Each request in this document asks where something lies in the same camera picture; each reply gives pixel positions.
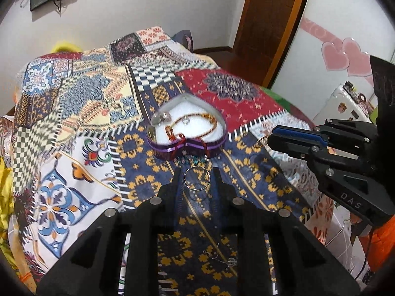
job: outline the gold ring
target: gold ring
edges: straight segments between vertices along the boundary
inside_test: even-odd
[[[262,147],[266,146],[266,145],[267,145],[267,138],[268,138],[269,136],[270,136],[270,135],[268,134],[268,135],[266,135],[266,136],[260,138],[260,139],[254,144],[254,147],[255,147],[255,148],[262,148]]]
[[[207,174],[209,175],[209,181],[207,182],[207,185],[204,186],[202,189],[191,188],[191,187],[189,187],[189,185],[186,183],[185,177],[186,177],[187,172],[190,171],[190,170],[192,170],[192,169],[195,169],[195,168],[202,168],[202,169],[204,169],[204,170],[207,172]],[[202,166],[192,166],[192,167],[188,168],[188,169],[186,170],[185,174],[184,174],[184,184],[185,184],[185,186],[187,186],[188,189],[190,189],[190,190],[192,190],[192,191],[202,191],[202,190],[205,190],[205,189],[210,185],[210,173],[209,173],[209,171],[208,171],[206,168],[204,168],[204,167],[202,167]]]

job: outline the white wall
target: white wall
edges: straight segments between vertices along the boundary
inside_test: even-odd
[[[304,17],[341,40],[351,37],[368,52],[391,60],[395,30],[376,0],[308,0]],[[361,77],[348,77],[347,71],[327,71],[321,54],[322,42],[298,29],[285,62],[272,87],[309,118],[323,108],[334,89],[349,80],[367,99],[372,86]]]
[[[235,43],[236,35],[237,35],[237,30],[238,30],[238,25],[240,23],[241,19],[241,14],[244,9],[244,3],[246,0],[237,0],[236,1],[236,7],[234,9],[234,14],[233,14],[233,20],[232,20],[232,27],[230,30],[230,37],[229,37],[229,46],[233,48],[233,45]]]
[[[14,77],[31,59],[66,40],[84,50],[161,25],[192,32],[195,48],[227,46],[239,0],[64,0],[61,16],[49,2],[30,12],[16,0],[0,23],[0,113],[12,106]]]

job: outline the orange fabric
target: orange fabric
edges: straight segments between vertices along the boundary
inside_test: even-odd
[[[358,237],[366,254],[369,235]],[[368,254],[368,264],[372,271],[376,272],[388,258],[392,248],[395,246],[395,216],[386,224],[373,232],[372,244]]]
[[[24,282],[27,281],[31,276],[32,276],[32,273],[31,273],[31,272],[28,272],[26,275],[20,277],[20,280],[24,283]]]

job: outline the cable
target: cable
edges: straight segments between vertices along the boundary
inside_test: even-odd
[[[62,0],[53,0],[53,4],[56,5],[56,7],[58,8],[58,12],[61,13],[62,12]]]
[[[20,4],[19,4],[19,7],[21,8],[21,9],[23,9],[25,6],[26,6],[26,4],[24,5],[24,6],[22,6],[22,3],[24,2],[25,0],[22,0],[21,2],[20,2]]]
[[[340,229],[340,231],[339,231],[331,240],[329,240],[329,242],[326,243],[325,246],[328,247],[328,245],[329,245],[331,242],[333,242],[333,241],[342,233],[343,229],[344,229],[344,221],[343,221],[343,227],[342,227],[342,229]]]
[[[361,268],[361,270],[359,271],[357,277],[355,277],[355,280],[357,280],[358,277],[362,274],[363,269],[364,269],[365,266],[366,266],[366,262],[368,261],[368,254],[369,254],[370,246],[371,246],[371,244],[372,244],[373,231],[374,231],[374,230],[373,230],[373,228],[372,228],[371,231],[370,231],[370,233],[369,233],[369,234],[370,234],[370,237],[369,237],[369,242],[368,242],[368,248],[367,248],[367,250],[366,250],[365,261],[363,262],[362,268]]]

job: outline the floor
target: floor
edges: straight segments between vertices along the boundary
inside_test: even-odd
[[[229,73],[260,86],[267,73],[268,68],[246,61],[229,51],[207,52],[204,54],[211,57],[221,68]]]

